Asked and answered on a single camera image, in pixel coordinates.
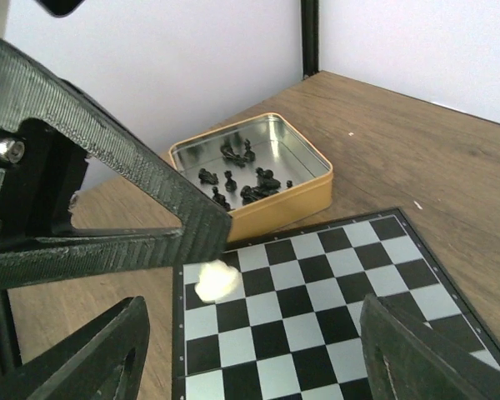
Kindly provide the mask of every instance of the wooden table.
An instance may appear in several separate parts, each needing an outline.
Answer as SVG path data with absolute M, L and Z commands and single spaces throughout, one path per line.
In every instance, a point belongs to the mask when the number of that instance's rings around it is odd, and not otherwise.
M 328 72 L 222 125 L 265 112 L 282 114 L 335 167 L 332 206 L 296 225 L 402 207 L 500 340 L 500 125 Z M 82 195 L 74 215 L 82 228 L 174 221 L 120 177 Z M 135 295 L 152 324 L 139 397 L 169 398 L 171 268 L 10 291 L 23 361 Z

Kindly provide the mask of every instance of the chessboard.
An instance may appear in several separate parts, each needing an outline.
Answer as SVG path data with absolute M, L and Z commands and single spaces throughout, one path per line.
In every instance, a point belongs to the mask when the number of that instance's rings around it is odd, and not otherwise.
M 199 264 L 174 268 L 174 399 L 371 399 L 369 293 L 500 372 L 499 342 L 400 209 L 235 243 L 222 260 L 243 285 L 214 304 L 194 290 Z

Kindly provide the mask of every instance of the chessboard border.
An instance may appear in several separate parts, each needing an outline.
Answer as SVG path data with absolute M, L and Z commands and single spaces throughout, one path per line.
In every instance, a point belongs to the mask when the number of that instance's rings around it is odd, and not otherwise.
M 435 255 L 424 238 L 418 233 L 418 229 L 403 211 L 401 207 L 386 208 L 381 211 L 365 212 L 351 217 L 338 218 L 332 221 L 318 222 L 304 227 L 295 227 L 281 232 L 268 233 L 259 237 L 251 237 L 237 242 L 231 242 L 227 245 L 224 253 L 229 253 L 240 248 L 255 246 L 258 244 L 274 242 L 286 238 L 293 238 L 306 233 L 318 232 L 323 229 L 340 228 L 341 226 L 350 223 L 360 223 L 374 218 L 385 218 L 394 216 L 402 225 L 402 228 L 407 232 L 409 237 L 417 244 L 422 256 L 426 259 L 437 278 L 442 285 L 447 289 L 450 295 L 457 300 L 456 303 L 461 309 L 463 316 L 469 321 L 471 326 L 476 330 L 476 334 L 482 339 L 483 344 L 493 355 L 495 360 L 500 365 L 500 342 L 494 333 L 491 331 L 487 323 L 479 315 L 476 308 L 470 303 L 465 293 L 454 281 L 451 274 L 444 267 L 443 263 Z M 184 312 L 183 291 L 183 266 L 173 269 L 173 301 L 172 301 L 172 397 L 180 399 L 180 393 L 185 393 L 185 356 L 181 359 L 180 354 L 185 353 L 185 337 L 183 334 L 178 334 L 178 331 L 183 329 L 182 319 Z

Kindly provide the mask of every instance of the metal container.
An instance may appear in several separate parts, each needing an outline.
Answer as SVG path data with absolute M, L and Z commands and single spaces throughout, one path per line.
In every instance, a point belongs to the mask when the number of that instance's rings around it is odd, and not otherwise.
M 255 161 L 239 167 L 223 157 L 220 147 L 226 142 L 242 156 L 245 140 L 252 145 Z M 232 207 L 230 242 L 269 233 L 321 211 L 332 202 L 332 164 L 276 113 L 259 115 L 176 143 L 169 156 L 172 165 L 209 197 L 213 196 L 213 185 L 200 183 L 198 172 L 206 168 L 217 174 L 218 191 Z M 241 189 L 258 185 L 257 168 L 274 172 L 281 183 L 279 193 L 244 205 Z M 237 183 L 235 192 L 224 187 L 224 173 L 228 170 Z M 287 181 L 292 181 L 291 188 L 287 187 Z

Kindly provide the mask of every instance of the white chess piece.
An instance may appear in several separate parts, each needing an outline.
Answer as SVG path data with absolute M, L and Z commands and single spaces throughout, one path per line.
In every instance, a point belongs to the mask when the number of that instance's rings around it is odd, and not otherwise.
M 194 289 L 204 303 L 214 303 L 232 293 L 242 283 L 241 273 L 225 262 L 205 262 Z

